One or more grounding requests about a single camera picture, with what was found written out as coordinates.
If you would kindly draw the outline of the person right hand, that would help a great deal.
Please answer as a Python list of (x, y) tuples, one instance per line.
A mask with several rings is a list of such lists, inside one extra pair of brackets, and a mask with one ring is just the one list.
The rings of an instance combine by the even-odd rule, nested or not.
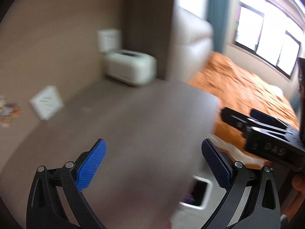
[(292, 180), (292, 186), (295, 190), (304, 193), (305, 191), (305, 180), (304, 176), (296, 175)]

